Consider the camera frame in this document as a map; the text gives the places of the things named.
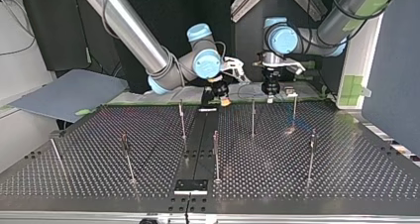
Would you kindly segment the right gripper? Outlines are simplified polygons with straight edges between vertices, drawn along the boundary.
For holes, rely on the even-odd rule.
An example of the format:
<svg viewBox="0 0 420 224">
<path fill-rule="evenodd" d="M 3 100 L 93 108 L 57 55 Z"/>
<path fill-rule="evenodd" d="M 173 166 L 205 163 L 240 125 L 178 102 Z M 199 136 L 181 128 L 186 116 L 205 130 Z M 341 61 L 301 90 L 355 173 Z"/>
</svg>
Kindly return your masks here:
<svg viewBox="0 0 420 224">
<path fill-rule="evenodd" d="M 201 109 L 213 109 L 213 106 L 209 104 L 214 97 L 220 98 L 222 107 L 227 107 L 232 104 L 229 96 L 229 86 L 224 80 L 212 81 L 210 86 L 205 86 L 201 96 Z"/>
</svg>

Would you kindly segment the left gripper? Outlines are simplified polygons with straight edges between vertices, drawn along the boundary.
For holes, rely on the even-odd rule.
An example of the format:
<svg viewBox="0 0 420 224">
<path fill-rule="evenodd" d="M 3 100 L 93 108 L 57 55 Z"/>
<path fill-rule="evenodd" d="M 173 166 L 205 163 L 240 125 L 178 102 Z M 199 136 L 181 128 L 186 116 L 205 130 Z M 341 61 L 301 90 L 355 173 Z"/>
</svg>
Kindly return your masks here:
<svg viewBox="0 0 420 224">
<path fill-rule="evenodd" d="M 272 104 L 274 95 L 280 91 L 280 72 L 276 69 L 265 67 L 262 70 L 262 92 L 267 95 L 267 104 Z"/>
</svg>

